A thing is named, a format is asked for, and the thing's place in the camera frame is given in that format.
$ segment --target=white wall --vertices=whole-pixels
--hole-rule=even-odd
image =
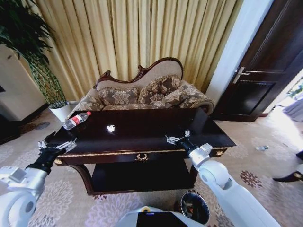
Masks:
[[[217,104],[230,83],[273,0],[244,0],[206,95]]]
[[[15,54],[0,45],[0,113],[11,121],[21,121],[45,103],[38,88]]]

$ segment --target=gold trim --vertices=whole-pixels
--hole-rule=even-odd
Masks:
[[[227,149],[229,147],[218,147],[213,148],[212,150],[218,150],[218,149]],[[90,154],[64,154],[59,155],[58,157],[86,157],[86,156],[103,156],[103,155],[136,155],[136,154],[142,154],[142,153],[164,153],[164,152],[175,152],[175,151],[184,151],[184,149],[179,150],[152,150],[152,151],[125,151],[125,152],[105,152],[105,153],[90,153]]]
[[[55,159],[55,161],[54,161],[57,165],[61,165],[63,162],[60,160],[60,159],[58,159],[58,158],[56,158]]]
[[[149,158],[147,158],[147,154],[144,154],[144,157],[140,157],[140,154],[137,155],[137,158],[135,159],[135,161],[147,161],[149,160]]]

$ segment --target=door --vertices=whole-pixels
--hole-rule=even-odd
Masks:
[[[213,118],[256,120],[303,68],[303,0],[275,0]]]

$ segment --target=table top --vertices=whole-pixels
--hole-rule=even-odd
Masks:
[[[115,127],[113,132],[107,129],[110,125]],[[190,130],[190,140],[198,146],[235,146],[201,108],[91,111],[85,122],[70,131],[60,128],[50,143],[77,138],[77,146],[66,154],[174,151],[182,147],[167,143],[165,135],[181,138],[185,130]]]

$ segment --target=white plant pot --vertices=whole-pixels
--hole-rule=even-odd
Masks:
[[[71,106],[69,104],[67,104],[66,106],[61,107],[61,108],[57,108],[57,109],[51,109],[51,108],[49,108],[49,109],[53,112],[53,114],[55,114],[55,116],[57,118],[59,118],[59,120],[61,122],[65,122],[65,118],[71,112]]]

